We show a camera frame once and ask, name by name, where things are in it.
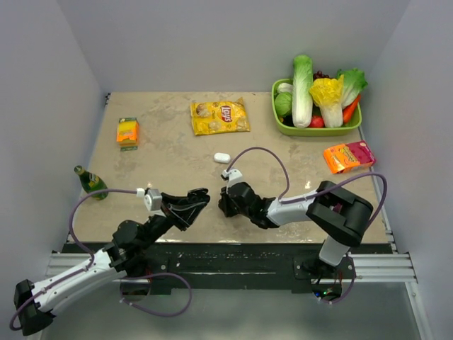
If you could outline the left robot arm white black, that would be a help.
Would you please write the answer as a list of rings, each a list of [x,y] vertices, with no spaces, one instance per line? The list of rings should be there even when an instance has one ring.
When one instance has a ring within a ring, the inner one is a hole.
[[[16,307],[9,327],[24,336],[50,326],[56,313],[73,300],[94,288],[116,279],[147,279],[144,251],[172,227],[189,228],[210,201],[206,188],[188,191],[185,196],[160,193],[152,188],[130,192],[142,198],[151,216],[145,223],[125,220],[113,234],[111,242],[91,251],[76,240],[89,258],[51,278],[16,285],[13,302]]]

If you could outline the white earbud charging case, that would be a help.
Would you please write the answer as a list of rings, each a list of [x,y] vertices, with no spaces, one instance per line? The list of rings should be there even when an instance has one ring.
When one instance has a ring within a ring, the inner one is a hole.
[[[213,160],[220,164],[229,164],[231,162],[231,156],[227,153],[217,152],[214,154]]]

